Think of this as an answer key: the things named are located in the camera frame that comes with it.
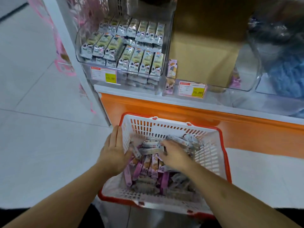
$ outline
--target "orange shelf edge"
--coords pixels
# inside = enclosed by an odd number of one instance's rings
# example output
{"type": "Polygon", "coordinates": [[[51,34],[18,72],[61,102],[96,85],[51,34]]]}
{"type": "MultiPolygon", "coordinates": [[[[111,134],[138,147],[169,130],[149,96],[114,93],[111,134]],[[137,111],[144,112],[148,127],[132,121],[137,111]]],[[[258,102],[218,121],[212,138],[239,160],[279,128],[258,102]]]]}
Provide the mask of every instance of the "orange shelf edge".
{"type": "Polygon", "coordinates": [[[226,148],[304,158],[302,125],[104,93],[101,95],[101,102],[113,125],[118,125],[121,115],[128,112],[216,126],[223,132],[226,148]]]}

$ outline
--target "blue plush item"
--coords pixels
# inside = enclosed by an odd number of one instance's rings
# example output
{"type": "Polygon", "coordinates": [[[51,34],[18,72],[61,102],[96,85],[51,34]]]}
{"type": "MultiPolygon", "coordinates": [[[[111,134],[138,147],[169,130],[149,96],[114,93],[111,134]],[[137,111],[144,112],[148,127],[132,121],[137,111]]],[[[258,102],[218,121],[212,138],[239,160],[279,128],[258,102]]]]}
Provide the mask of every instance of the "blue plush item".
{"type": "Polygon", "coordinates": [[[304,98],[303,53],[287,49],[268,67],[268,76],[278,95],[304,98]]]}

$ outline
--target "shopping basket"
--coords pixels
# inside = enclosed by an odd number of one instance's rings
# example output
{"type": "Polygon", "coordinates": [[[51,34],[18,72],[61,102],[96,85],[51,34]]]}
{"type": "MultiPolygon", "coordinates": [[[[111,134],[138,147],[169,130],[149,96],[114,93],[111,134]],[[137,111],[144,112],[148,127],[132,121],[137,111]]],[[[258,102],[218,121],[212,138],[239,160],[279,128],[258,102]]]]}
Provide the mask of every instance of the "shopping basket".
{"type": "MultiPolygon", "coordinates": [[[[216,127],[195,126],[190,122],[178,122],[158,117],[143,117],[124,114],[120,120],[123,130],[123,148],[126,152],[132,136],[155,137],[165,139],[167,135],[182,137],[193,134],[204,146],[196,151],[194,159],[208,170],[231,182],[227,153],[223,145],[222,132],[216,127]]],[[[195,217],[212,215],[210,208],[199,193],[193,193],[196,201],[186,202],[164,195],[147,195],[129,190],[123,173],[112,177],[105,184],[98,196],[103,201],[136,205],[139,207],[188,214],[195,217]]]]}

